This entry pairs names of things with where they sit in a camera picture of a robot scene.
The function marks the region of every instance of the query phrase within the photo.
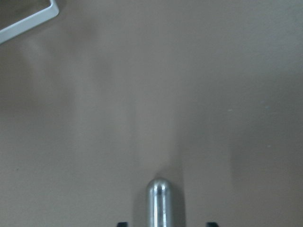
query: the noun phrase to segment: white metal frame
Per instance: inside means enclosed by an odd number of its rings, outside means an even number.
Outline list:
[[[57,16],[59,9],[55,0],[49,1],[51,3],[49,7],[0,30],[0,44]]]

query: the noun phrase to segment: shiny metal cylinder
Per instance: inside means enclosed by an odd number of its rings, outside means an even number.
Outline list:
[[[164,178],[147,185],[147,227],[173,227],[171,185]]]

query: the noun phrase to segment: painted wall surface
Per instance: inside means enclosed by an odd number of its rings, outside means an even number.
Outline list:
[[[176,227],[303,225],[301,0],[57,2],[0,46],[1,227],[142,227],[156,175]]]

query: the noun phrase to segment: black clip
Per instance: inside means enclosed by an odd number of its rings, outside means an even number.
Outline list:
[[[206,227],[219,227],[216,222],[207,222]]]
[[[128,227],[128,223],[127,222],[119,222],[117,224],[117,227]]]

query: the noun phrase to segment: beige wall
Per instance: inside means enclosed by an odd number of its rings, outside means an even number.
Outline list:
[[[0,226],[302,226],[300,0],[65,0],[0,46]]]

